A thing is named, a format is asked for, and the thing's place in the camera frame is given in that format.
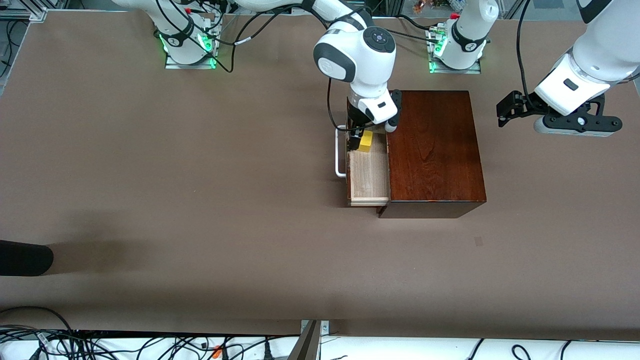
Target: white handle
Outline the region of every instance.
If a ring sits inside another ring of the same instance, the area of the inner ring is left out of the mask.
[[[347,125],[338,125],[338,128],[340,129],[346,129]],[[335,130],[335,174],[338,177],[347,177],[346,173],[340,172],[340,170],[338,169],[338,138],[340,137],[340,131],[338,129]]]

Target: white cable tie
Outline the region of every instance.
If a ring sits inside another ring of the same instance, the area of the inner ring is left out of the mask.
[[[237,46],[237,45],[243,44],[243,43],[245,43],[245,42],[247,42],[247,41],[249,41],[249,40],[251,40],[251,37],[248,37],[248,38],[242,39],[242,40],[240,40],[240,41],[236,41],[236,42],[234,43],[234,45],[236,45],[236,46]]]

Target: wooden cabinet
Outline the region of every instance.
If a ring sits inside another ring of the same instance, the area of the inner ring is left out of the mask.
[[[381,218],[458,218],[486,202],[466,91],[403,91],[398,129],[346,161],[349,205]]]

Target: wooden drawer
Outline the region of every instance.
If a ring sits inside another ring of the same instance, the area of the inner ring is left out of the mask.
[[[466,91],[403,91],[398,129],[346,162],[349,205],[381,218],[458,218],[486,202]]]

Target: black cylindrical object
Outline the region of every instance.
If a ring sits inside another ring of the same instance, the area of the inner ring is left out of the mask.
[[[0,240],[1,276],[38,276],[53,264],[53,251],[45,245]]]

